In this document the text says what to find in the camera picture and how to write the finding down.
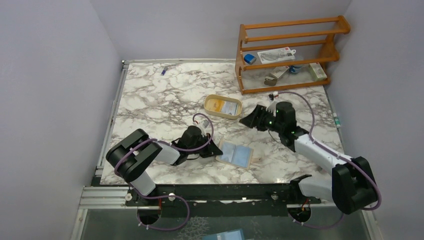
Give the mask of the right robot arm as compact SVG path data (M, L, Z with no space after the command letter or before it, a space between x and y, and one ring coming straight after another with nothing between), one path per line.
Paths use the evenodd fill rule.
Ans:
M275 132L281 143L292 152L313 161L325 170L330 179L304 175L291 181L289 199L300 204L308 197L331 201L344 214L351 214L380 199L369 162L364 157L350 157L315 140L311 133L297 124L296 111L290 102L282 101L275 110L257 105L239 121L251 129Z

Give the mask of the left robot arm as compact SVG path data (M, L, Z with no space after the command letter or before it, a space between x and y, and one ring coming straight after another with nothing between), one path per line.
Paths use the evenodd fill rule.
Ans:
M141 128L136 129L114 145L105 158L114 167L115 174L135 188L138 199L149 206L157 200L156 184L146 172L153 161L178 166L188 161L189 155L209 158L222 154L210 133L191 125L171 144L156 141Z

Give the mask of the white VIP credit card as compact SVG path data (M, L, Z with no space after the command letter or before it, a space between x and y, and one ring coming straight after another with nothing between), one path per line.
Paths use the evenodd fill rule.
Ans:
M221 113L225 115L235 116L237 115L239 105L237 102L225 101L224 106L222 107Z

